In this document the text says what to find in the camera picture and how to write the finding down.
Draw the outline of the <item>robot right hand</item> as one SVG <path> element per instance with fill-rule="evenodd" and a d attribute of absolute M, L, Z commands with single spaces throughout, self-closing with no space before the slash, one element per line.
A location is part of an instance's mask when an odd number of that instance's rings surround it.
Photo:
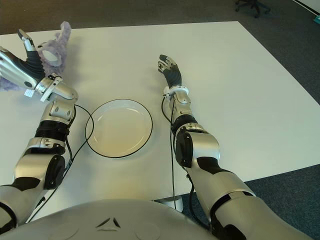
<path fill-rule="evenodd" d="M 169 56 L 160 54 L 158 71 L 163 74 L 169 88 L 182 85 L 182 75 L 177 63 Z"/>

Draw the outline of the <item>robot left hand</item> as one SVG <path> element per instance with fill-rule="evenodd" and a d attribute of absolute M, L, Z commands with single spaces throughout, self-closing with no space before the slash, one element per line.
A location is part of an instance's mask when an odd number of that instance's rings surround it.
<path fill-rule="evenodd" d="M 9 50 L 1 47 L 0 75 L 19 87 L 34 90 L 45 78 L 45 70 L 32 38 L 22 29 L 19 29 L 17 34 L 23 42 L 26 60 L 18 58 Z"/>

